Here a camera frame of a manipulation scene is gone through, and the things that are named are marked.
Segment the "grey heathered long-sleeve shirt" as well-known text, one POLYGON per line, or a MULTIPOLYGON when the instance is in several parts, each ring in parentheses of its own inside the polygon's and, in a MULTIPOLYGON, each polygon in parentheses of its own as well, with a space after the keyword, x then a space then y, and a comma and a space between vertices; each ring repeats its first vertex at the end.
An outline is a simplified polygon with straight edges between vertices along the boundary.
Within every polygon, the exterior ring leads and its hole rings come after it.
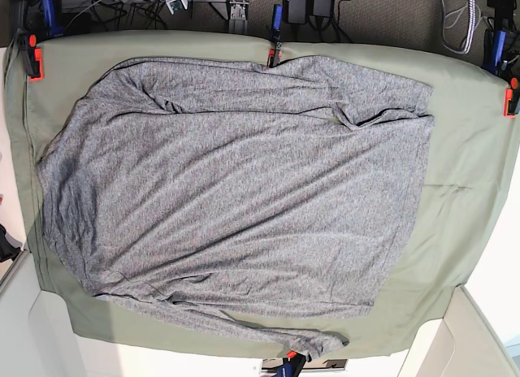
POLYGON ((92 297, 177 326, 342 349, 414 228, 431 87, 323 56, 136 58, 74 106, 37 166, 45 242, 92 297))

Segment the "top centre orange-black clamp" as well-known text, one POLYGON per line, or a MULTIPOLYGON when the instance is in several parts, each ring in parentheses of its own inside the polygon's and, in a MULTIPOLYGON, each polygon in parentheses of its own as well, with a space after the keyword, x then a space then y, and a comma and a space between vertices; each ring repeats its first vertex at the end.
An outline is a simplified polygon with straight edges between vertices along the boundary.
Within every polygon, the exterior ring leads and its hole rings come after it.
POLYGON ((280 25, 282 21, 283 7, 280 4, 275 4, 273 7, 272 21, 271 21, 271 43, 273 47, 270 49, 267 59, 267 66, 270 68, 276 67, 280 63, 281 54, 281 40, 280 40, 280 25))

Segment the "orange-black clamp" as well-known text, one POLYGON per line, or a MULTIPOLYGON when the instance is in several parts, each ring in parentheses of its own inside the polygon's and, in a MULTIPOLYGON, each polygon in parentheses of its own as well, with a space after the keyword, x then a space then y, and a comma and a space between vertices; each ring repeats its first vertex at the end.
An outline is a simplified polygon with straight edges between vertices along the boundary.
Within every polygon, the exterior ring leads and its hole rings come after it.
POLYGON ((305 364, 311 360, 309 355, 290 351, 276 370, 275 377, 298 377, 305 364))
POLYGON ((21 33, 17 37, 17 46, 28 80, 42 80, 44 78, 42 50, 37 47, 36 36, 29 33, 21 33))
POLYGON ((272 21, 271 21, 271 43, 273 47, 270 49, 267 59, 267 66, 270 68, 276 67, 280 63, 281 54, 281 40, 280 40, 280 25, 282 21, 283 7, 280 4, 275 4, 273 7, 272 21))
POLYGON ((505 90, 505 101, 503 110, 504 117, 515 118, 519 114, 519 98, 519 80, 516 77, 513 77, 509 82, 509 87, 505 90))

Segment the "black power adapter left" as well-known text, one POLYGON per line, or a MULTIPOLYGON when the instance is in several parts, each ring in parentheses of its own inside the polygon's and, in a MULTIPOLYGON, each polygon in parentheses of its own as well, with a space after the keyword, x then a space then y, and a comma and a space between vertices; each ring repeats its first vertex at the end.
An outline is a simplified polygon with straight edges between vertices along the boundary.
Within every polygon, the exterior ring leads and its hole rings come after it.
POLYGON ((283 0, 282 19, 286 24, 305 24, 307 22, 307 0, 283 0))

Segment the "black power adapter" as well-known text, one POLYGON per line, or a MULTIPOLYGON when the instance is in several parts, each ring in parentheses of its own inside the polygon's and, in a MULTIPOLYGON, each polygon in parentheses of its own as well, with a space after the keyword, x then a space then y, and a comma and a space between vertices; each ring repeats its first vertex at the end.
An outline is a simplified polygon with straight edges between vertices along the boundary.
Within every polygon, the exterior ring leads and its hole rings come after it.
POLYGON ((286 24, 305 24, 307 22, 307 0, 283 0, 282 19, 286 24))
POLYGON ((308 0, 308 12, 312 16, 330 18, 334 2, 335 0, 308 0))

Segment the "bottom orange-black clamp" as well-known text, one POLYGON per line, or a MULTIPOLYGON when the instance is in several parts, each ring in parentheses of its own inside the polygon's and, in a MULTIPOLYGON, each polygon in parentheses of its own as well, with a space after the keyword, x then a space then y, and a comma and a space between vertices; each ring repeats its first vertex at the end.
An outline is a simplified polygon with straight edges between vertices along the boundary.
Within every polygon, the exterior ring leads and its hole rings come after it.
POLYGON ((290 351, 276 370, 275 377, 298 377, 305 364, 311 360, 309 355, 290 351))

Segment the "black power adapter right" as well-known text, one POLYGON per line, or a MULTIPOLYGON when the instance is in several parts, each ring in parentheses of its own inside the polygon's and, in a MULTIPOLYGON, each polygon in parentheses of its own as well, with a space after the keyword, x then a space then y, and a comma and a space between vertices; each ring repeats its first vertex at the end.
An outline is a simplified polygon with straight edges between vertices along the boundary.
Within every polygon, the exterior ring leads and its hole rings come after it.
POLYGON ((308 12, 312 16, 330 18, 334 2, 335 0, 308 0, 308 12))

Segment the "green table cloth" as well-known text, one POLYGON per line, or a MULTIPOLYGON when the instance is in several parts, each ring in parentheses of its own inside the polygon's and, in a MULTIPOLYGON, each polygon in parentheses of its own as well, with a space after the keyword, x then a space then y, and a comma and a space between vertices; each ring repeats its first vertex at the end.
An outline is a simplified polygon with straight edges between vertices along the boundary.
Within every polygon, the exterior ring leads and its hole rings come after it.
MULTIPOLYGON (((66 303, 74 332, 112 343, 247 358, 282 351, 161 323, 86 294, 42 243, 41 189, 35 166, 75 102, 114 65, 137 57, 188 57, 265 63, 268 41, 208 32, 125 31, 64 37, 42 44, 44 77, 31 82, 10 47, 3 58, 6 127, 28 247, 40 287, 66 303)), ((408 348, 428 320, 441 317, 453 290, 477 265, 505 202, 519 147, 519 121, 504 116, 506 84, 484 70, 438 54, 380 45, 288 43, 284 59, 323 55, 430 85, 435 116, 427 177, 414 232, 369 315, 285 319, 240 314, 243 323, 317 329, 348 339, 339 358, 382 356, 408 348)))

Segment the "top left orange-black clamp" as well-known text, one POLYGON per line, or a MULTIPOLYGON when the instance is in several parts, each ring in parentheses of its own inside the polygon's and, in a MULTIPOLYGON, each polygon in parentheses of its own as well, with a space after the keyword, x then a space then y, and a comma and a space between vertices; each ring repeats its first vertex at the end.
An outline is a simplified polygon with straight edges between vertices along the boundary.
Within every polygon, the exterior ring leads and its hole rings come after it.
POLYGON ((36 36, 29 33, 21 33, 17 37, 17 46, 28 80, 42 80, 44 78, 42 50, 37 47, 36 36))

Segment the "right orange-black clamp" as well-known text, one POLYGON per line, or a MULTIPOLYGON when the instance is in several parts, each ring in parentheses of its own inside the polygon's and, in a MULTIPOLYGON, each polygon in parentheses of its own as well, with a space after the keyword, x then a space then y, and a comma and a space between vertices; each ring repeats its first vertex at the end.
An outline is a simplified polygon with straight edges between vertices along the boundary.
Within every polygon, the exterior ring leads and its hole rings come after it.
POLYGON ((515 118, 519 114, 519 98, 519 80, 516 77, 513 77, 509 82, 509 87, 505 90, 505 101, 503 110, 504 117, 515 118))

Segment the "grey metal table bracket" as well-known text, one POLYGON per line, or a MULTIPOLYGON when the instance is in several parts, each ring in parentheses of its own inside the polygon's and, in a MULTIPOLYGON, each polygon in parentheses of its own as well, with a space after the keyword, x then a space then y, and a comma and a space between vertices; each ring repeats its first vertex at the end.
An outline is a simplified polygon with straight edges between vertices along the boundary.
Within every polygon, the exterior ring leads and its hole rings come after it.
POLYGON ((228 4, 228 32, 246 35, 248 32, 249 3, 246 1, 230 1, 228 4))

